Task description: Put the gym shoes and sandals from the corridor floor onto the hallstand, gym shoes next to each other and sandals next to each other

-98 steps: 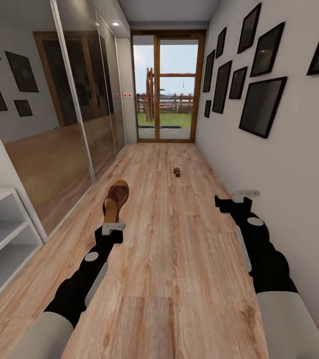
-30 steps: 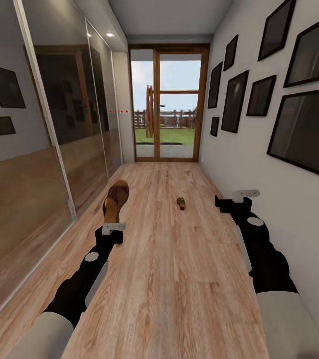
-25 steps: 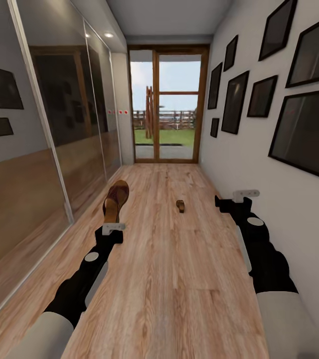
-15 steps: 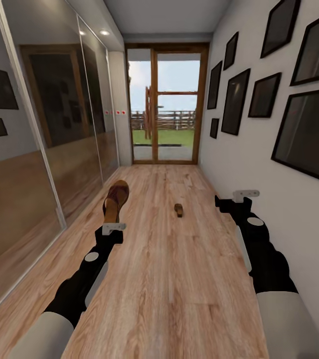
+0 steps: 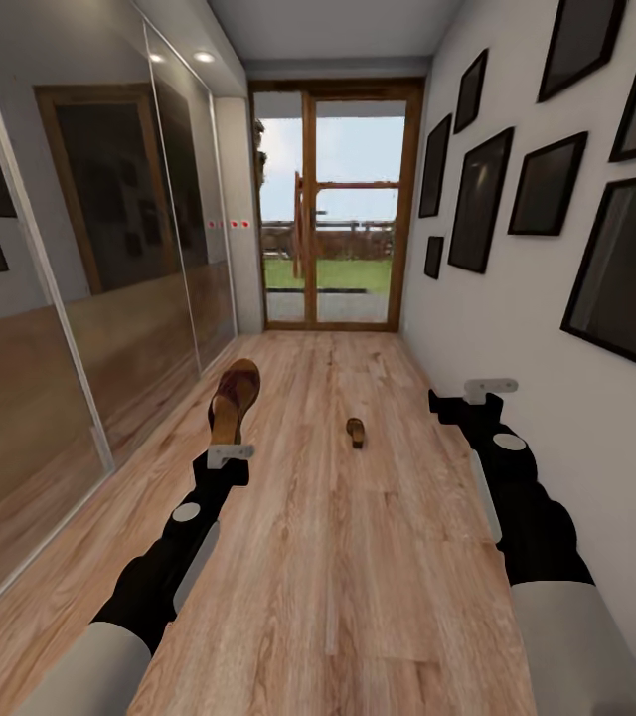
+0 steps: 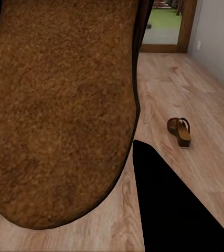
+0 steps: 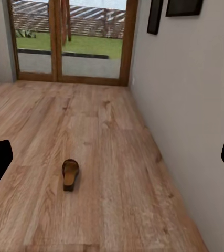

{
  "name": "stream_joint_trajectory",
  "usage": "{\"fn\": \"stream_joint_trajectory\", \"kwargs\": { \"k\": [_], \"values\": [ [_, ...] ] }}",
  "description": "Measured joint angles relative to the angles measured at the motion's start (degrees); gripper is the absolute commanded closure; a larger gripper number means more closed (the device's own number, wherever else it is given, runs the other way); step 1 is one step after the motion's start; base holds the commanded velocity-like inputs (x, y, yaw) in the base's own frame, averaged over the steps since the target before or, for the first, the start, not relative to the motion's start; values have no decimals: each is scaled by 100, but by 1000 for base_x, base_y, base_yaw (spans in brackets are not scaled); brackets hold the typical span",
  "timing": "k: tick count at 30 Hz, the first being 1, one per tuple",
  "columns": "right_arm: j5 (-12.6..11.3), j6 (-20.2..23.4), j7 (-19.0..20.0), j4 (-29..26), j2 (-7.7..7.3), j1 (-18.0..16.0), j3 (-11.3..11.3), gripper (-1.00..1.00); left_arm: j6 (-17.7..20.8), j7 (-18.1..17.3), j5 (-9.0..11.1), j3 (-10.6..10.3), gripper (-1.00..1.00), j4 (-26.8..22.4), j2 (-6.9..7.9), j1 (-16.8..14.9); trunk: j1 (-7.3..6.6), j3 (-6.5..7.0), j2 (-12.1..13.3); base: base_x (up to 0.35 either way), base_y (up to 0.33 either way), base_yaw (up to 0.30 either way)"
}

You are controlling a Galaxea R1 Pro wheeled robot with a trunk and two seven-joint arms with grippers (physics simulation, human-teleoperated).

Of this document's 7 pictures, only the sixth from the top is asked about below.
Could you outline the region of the sandal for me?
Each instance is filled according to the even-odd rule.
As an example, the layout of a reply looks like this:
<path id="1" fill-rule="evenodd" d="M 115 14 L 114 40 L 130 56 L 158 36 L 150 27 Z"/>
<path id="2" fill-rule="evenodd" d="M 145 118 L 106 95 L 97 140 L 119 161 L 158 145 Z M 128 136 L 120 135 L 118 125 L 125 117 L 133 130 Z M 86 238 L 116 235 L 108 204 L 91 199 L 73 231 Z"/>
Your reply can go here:
<path id="1" fill-rule="evenodd" d="M 170 133 L 177 135 L 177 142 L 181 148 L 188 148 L 191 142 L 189 122 L 181 122 L 180 118 L 170 118 L 167 122 Z"/>
<path id="2" fill-rule="evenodd" d="M 154 0 L 0 0 L 0 214 L 22 228 L 97 208 L 141 113 L 137 61 Z"/>

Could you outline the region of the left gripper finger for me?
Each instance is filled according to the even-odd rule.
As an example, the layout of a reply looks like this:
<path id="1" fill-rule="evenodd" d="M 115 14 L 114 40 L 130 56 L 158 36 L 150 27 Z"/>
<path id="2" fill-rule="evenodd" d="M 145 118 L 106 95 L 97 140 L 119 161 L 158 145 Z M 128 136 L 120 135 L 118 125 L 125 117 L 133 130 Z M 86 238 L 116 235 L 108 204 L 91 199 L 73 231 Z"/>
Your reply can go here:
<path id="1" fill-rule="evenodd" d="M 224 228 L 149 144 L 133 140 L 145 252 L 224 252 Z"/>

